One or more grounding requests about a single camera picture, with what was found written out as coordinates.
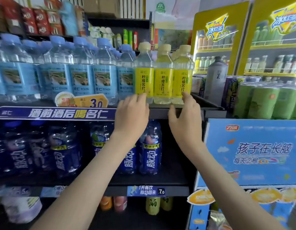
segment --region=iced tea logo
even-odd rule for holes
[[[212,39],[216,39],[218,34],[221,34],[225,29],[225,21],[228,18],[228,14],[224,14],[223,16],[219,17],[218,19],[207,23],[206,28],[207,31],[207,38],[210,36]]]
[[[238,131],[239,128],[240,128],[239,125],[227,125],[226,131]]]
[[[270,15],[273,19],[271,30],[278,28],[280,33],[287,34],[296,30],[296,2],[273,11]]]

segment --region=hand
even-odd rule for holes
[[[176,116],[174,105],[170,106],[168,112],[168,120],[170,130],[178,143],[180,149],[186,154],[190,149],[200,147],[202,143],[202,121],[200,106],[193,97],[186,93],[182,93],[184,107],[182,108],[180,117]]]
[[[126,137],[135,144],[145,131],[149,118],[146,94],[134,94],[118,103],[115,113],[114,135]]]

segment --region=cloud graphic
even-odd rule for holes
[[[227,151],[229,151],[229,149],[227,147],[219,147],[219,149],[217,151],[218,152],[227,152]]]

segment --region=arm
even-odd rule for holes
[[[191,95],[183,94],[179,118],[172,105],[169,126],[182,152],[196,166],[232,229],[284,230],[284,227],[253,201],[209,153],[201,141],[200,106]]]
[[[146,94],[120,101],[109,141],[31,230],[88,229],[117,167],[144,132],[148,116]]]

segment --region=lemon soda water bottle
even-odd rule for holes
[[[190,56],[191,46],[181,45],[179,57],[174,62],[173,72],[173,104],[184,104],[182,92],[191,92],[194,62]]]
[[[134,61],[135,93],[146,93],[146,102],[153,102],[154,61],[150,52],[151,44],[141,42],[138,46],[139,55]]]
[[[154,103],[170,104],[173,92],[173,62],[170,58],[170,44],[163,44],[158,50],[154,74]]]

